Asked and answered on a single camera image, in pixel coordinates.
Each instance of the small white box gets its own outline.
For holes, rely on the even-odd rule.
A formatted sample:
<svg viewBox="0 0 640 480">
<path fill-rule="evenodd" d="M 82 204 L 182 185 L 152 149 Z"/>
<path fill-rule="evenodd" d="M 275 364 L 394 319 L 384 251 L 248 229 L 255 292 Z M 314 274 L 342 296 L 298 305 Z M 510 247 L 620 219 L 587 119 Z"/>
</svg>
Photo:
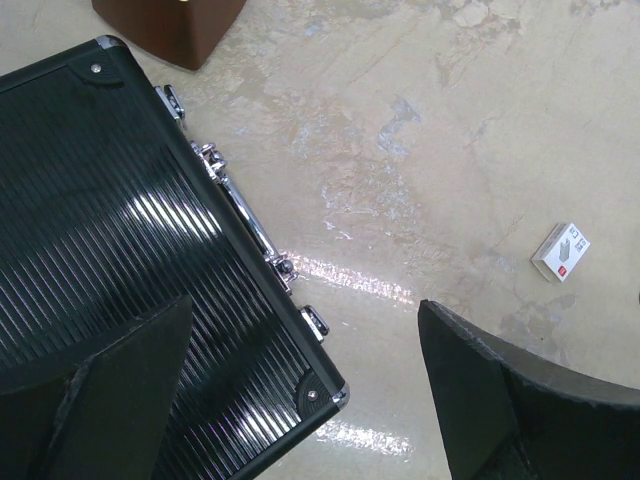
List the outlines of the small white box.
<svg viewBox="0 0 640 480">
<path fill-rule="evenodd" d="M 589 245 L 573 223 L 559 223 L 531 261 L 550 282 L 564 282 Z"/>
</svg>

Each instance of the beige floor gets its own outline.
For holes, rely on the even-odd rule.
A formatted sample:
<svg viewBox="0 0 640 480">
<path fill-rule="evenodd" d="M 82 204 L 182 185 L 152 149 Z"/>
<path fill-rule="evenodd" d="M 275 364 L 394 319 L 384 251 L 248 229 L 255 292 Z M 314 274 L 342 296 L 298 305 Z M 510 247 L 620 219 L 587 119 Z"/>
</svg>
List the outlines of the beige floor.
<svg viewBox="0 0 640 480">
<path fill-rule="evenodd" d="M 110 29 L 89 0 L 4 0 L 0 73 Z M 182 93 L 330 321 L 348 409 L 264 479 L 449 477 L 416 309 L 640 387 L 640 4 L 249 0 Z M 529 257 L 592 242 L 561 286 Z"/>
</svg>

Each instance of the metal latch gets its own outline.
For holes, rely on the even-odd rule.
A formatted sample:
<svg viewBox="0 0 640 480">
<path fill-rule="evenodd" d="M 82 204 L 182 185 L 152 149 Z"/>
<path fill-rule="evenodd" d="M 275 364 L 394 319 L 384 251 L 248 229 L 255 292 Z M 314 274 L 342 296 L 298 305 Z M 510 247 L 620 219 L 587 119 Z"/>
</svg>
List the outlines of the metal latch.
<svg viewBox="0 0 640 480">
<path fill-rule="evenodd" d="M 286 255 L 278 252 L 258 217 L 253 213 L 236 184 L 227 175 L 225 171 L 227 162 L 222 154 L 216 150 L 216 145 L 208 143 L 200 146 L 195 142 L 191 142 L 191 148 L 204 163 L 209 177 L 220 185 L 223 192 L 229 197 L 236 212 L 260 247 L 265 261 L 275 272 L 284 290 L 291 295 L 289 283 L 298 278 L 298 272 L 296 272 L 291 260 L 287 259 Z"/>
<path fill-rule="evenodd" d="M 309 325 L 309 328 L 315 335 L 316 340 L 318 340 L 319 343 L 322 343 L 324 341 L 324 337 L 329 335 L 330 332 L 327 322 L 324 321 L 317 310 L 311 305 L 302 307 L 300 309 L 300 315 L 302 315 L 304 321 Z"/>
<path fill-rule="evenodd" d="M 182 130 L 186 130 L 187 125 L 185 123 L 185 110 L 180 101 L 180 97 L 176 93 L 175 89 L 171 85 L 165 85 L 162 87 L 154 87 L 156 93 L 164 103 L 164 106 L 169 111 L 169 114 L 173 117 L 175 122 L 180 126 Z"/>
</svg>

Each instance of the brown wooden furniture leg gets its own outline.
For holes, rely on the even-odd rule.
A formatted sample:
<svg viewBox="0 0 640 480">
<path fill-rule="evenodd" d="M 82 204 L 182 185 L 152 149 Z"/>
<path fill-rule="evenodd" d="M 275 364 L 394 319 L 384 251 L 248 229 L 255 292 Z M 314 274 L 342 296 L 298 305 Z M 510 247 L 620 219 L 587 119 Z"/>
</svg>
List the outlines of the brown wooden furniture leg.
<svg viewBox="0 0 640 480">
<path fill-rule="evenodd" d="M 92 0 L 113 28 L 153 55 L 197 70 L 245 0 Z"/>
</svg>

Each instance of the ribbed case surface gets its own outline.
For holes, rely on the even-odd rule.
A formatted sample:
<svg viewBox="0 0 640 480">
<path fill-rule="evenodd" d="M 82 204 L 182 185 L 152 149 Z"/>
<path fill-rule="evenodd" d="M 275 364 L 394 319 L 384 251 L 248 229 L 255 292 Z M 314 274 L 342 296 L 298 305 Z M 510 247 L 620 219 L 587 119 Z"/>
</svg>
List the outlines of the ribbed case surface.
<svg viewBox="0 0 640 480">
<path fill-rule="evenodd" d="M 230 478 L 299 425 L 307 360 L 124 82 L 60 68 L 0 112 L 0 367 L 188 293 L 156 476 Z"/>
</svg>

